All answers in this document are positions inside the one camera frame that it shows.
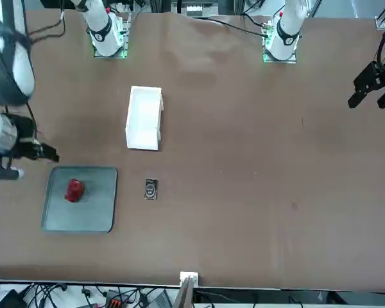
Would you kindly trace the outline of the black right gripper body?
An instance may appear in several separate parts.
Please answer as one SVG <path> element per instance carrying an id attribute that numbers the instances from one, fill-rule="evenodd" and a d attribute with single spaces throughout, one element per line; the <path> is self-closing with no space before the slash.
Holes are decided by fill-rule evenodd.
<path id="1" fill-rule="evenodd" d="M 17 129 L 16 143 L 10 151 L 10 157 L 13 159 L 37 160 L 40 154 L 40 146 L 34 143 L 35 125 L 33 120 L 16 114 L 8 114 L 7 117 Z"/>

